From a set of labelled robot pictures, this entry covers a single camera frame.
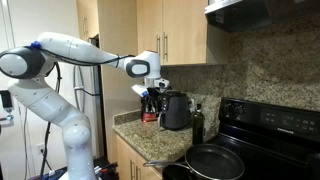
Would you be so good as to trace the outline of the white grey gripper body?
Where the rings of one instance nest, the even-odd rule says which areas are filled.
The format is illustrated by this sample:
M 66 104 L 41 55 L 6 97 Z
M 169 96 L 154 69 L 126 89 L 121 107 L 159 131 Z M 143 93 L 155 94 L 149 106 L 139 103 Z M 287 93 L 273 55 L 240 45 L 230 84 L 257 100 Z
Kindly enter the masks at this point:
M 143 85 L 133 85 L 131 89 L 140 97 L 146 97 L 149 95 L 148 89 L 149 88 L 160 88 L 160 89 L 166 89 L 170 85 L 170 82 L 164 78 L 158 78 L 158 79 L 144 79 Z

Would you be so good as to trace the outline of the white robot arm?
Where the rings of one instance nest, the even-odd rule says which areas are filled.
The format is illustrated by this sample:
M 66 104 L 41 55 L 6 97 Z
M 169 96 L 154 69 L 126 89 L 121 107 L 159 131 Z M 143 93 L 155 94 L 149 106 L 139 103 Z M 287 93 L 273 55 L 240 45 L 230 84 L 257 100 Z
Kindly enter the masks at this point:
M 132 87 L 140 96 L 145 96 L 148 88 L 166 89 L 169 81 L 161 77 L 160 56 L 155 51 L 119 56 L 60 33 L 43 32 L 29 46 L 1 52 L 0 71 L 11 78 L 11 95 L 37 116 L 62 129 L 67 172 L 59 180 L 97 180 L 88 117 L 45 81 L 59 61 L 80 66 L 107 65 L 132 78 L 142 77 L 144 83 Z

